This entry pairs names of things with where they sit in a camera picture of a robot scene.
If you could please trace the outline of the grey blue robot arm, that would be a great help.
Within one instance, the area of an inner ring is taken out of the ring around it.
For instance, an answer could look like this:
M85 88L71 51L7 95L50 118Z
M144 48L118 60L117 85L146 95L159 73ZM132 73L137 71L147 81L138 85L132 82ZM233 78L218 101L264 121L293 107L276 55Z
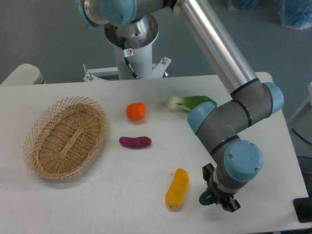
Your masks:
M202 169L207 189L199 202L238 210L234 194L263 165L260 149L238 134L282 108L279 87L258 79L206 0L78 0L76 6L88 29L104 26L116 47L120 79L150 78L156 71L151 52L140 52L158 36L153 12L169 7L183 18L232 98L221 106L207 101L188 115L191 129L214 160Z

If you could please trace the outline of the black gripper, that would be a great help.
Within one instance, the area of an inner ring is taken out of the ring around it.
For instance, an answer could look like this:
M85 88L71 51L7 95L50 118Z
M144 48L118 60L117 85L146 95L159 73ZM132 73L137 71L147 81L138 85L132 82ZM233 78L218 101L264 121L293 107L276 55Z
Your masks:
M203 179L207 183L206 190L211 190L218 198L215 204L220 204L223 210L235 212L240 209L239 202L234 199L234 180L224 170L214 168L209 163L202 168Z

